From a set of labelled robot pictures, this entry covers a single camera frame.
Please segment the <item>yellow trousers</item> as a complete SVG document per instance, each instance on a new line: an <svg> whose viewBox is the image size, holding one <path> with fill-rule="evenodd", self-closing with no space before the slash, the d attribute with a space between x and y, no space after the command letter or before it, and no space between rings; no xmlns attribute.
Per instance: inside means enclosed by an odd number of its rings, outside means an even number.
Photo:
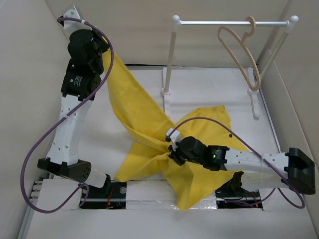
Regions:
<svg viewBox="0 0 319 239"><path fill-rule="evenodd" d="M134 143L115 175L126 182L161 172L177 197L177 207L188 210L210 196L233 177L233 171L210 171L201 165L177 165L168 156L165 134L177 127L182 136L193 136L206 145L222 145L246 151L230 134L231 118L225 106L198 108L173 123L154 99L138 83L117 54L103 54L109 99L115 116Z"/></svg>

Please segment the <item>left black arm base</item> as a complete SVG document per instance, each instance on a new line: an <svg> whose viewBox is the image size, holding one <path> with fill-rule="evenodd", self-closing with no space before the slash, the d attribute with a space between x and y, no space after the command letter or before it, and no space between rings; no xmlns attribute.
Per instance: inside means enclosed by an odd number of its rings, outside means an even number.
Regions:
<svg viewBox="0 0 319 239"><path fill-rule="evenodd" d="M85 199L86 190L82 190L80 198L81 209L106 209L121 210L126 208L126 182L111 180L104 188L89 186L88 196Z"/></svg>

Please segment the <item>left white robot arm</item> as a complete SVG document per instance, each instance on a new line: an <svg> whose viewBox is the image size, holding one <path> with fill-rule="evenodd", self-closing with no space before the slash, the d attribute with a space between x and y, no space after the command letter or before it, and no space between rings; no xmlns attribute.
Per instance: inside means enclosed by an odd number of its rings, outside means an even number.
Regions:
<svg viewBox="0 0 319 239"><path fill-rule="evenodd" d="M52 146L37 167L54 175L94 187L99 197L111 193L109 176L78 158L80 136L85 117L94 100L94 90L104 72L102 54L109 48L100 33L81 29L71 33L68 52L70 60L61 87L59 119L64 120L55 131Z"/></svg>

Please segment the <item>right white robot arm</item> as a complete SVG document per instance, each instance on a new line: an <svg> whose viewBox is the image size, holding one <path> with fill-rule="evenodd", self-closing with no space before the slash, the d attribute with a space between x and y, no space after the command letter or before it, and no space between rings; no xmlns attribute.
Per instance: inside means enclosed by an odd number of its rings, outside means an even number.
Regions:
<svg viewBox="0 0 319 239"><path fill-rule="evenodd" d="M316 192L315 163L298 148L259 157L227 146L206 146L193 136L166 137L166 141L171 143L169 157L179 166L191 162L210 171L233 171L230 190L236 196L264 188L296 189L304 195Z"/></svg>

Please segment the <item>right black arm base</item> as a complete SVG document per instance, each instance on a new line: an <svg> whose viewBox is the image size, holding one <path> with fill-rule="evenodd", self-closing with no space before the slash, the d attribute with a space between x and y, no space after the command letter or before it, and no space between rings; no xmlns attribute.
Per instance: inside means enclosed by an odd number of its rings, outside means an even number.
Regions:
<svg viewBox="0 0 319 239"><path fill-rule="evenodd" d="M243 172L234 173L231 180L215 191L218 209L263 209L259 191L249 192L241 188Z"/></svg>

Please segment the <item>white clothes rack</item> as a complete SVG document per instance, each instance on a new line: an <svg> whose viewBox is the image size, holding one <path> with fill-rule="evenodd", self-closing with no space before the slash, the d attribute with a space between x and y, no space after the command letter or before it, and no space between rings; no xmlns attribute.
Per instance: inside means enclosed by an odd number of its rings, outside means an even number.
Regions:
<svg viewBox="0 0 319 239"><path fill-rule="evenodd" d="M242 76L244 77L247 85L248 90L247 94L250 97L251 108L252 108L252 115L255 119L260 118L260 104L258 100L258 94L260 92L261 81L266 75L268 69L273 64L276 56L278 55L280 49L282 48L284 42L286 41L288 35L294 29L296 23L299 21L299 17L293 15L290 17L289 20L286 21L256 21L253 17L248 16L245 18L244 21L182 21L178 15L174 15L172 17L172 31L170 37L170 45L169 45L169 52L168 52L168 60L167 66L163 68L162 71L162 82L163 88L160 94L163 97L163 110L165 114L170 117L171 116L171 108L170 108L170 80L171 80L171 72L172 72L172 63L173 63L173 55L174 55L174 48L176 43L176 36L179 27L183 25L213 25L218 26L218 40L223 45L223 47L227 50L228 54L233 59L236 66L239 68ZM245 41L247 38L252 37L256 31L258 26L265 26L265 27L283 27L285 30L277 42L273 53L271 54L270 58L268 59L265 67L263 68L262 72L259 72L257 68L257 63L254 60L251 52L249 51ZM245 70L244 67L240 64L237 57L234 55L232 50L229 46L225 43L225 41L221 38L222 31L228 32L230 35L234 37L234 39L239 43L241 48L246 53L248 59L252 63L252 67L248 70Z"/></svg>

